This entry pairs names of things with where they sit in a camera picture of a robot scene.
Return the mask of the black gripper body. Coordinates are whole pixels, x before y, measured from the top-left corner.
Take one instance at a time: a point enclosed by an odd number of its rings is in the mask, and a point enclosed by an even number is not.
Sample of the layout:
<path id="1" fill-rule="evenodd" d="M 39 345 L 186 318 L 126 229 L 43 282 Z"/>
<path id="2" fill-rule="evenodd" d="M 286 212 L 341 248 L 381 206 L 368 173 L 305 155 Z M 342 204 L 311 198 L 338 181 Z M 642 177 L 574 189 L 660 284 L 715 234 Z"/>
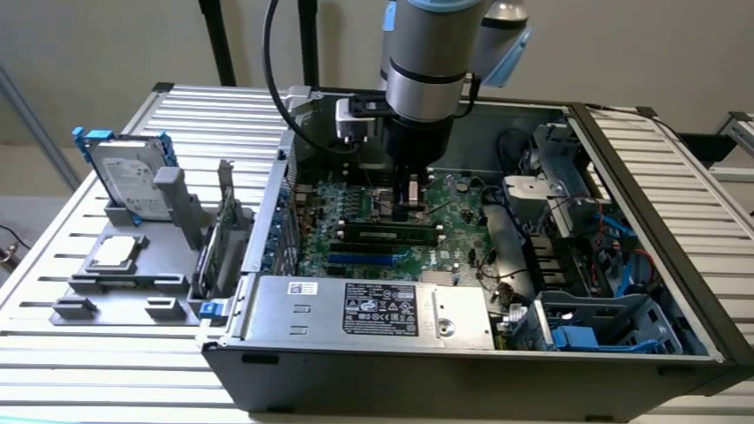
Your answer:
<path id="1" fill-rule="evenodd" d="M 424 123 L 392 117 L 385 123 L 388 154 L 398 167 L 421 172 L 448 150 L 454 118 Z"/>

